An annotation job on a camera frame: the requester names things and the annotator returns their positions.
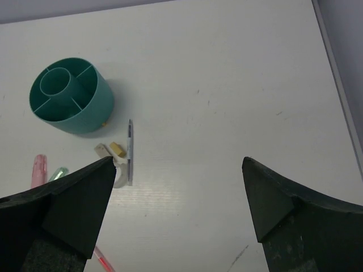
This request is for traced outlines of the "blue ballpoint pen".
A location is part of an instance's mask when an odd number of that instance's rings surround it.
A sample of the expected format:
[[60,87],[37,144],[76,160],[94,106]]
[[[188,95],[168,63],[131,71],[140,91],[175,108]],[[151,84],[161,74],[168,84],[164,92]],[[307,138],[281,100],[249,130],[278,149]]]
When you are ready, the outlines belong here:
[[127,166],[128,166],[128,186],[132,186],[132,164],[133,164],[133,122],[128,122],[128,139],[127,139]]

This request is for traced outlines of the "green highlighter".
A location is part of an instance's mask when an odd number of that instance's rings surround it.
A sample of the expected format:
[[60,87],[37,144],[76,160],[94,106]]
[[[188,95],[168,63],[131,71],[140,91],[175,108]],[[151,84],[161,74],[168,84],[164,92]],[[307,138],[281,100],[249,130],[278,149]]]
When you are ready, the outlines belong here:
[[48,182],[58,180],[69,173],[69,170],[65,167],[59,167],[49,178]]

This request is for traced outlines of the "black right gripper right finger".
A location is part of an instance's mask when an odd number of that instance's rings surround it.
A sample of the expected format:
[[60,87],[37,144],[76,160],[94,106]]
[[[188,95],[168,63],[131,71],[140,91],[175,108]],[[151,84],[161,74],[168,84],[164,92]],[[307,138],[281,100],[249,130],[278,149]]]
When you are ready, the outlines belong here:
[[253,158],[244,187],[269,271],[362,271],[362,206],[294,182]]

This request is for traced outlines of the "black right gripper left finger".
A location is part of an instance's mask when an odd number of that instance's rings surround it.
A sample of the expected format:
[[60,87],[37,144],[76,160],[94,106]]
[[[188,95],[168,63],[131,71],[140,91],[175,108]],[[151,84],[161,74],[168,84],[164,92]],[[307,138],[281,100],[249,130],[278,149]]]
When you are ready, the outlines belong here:
[[116,176],[108,156],[1,198],[1,271],[83,271]]

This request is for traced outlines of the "pink gel pen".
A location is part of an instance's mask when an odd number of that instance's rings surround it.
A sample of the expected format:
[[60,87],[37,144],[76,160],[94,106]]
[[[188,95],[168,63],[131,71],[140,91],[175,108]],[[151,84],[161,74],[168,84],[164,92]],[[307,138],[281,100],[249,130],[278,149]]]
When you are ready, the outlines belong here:
[[107,272],[115,272],[113,266],[101,252],[101,250],[96,246],[94,249],[94,255],[96,255],[99,263],[102,265],[103,269]]

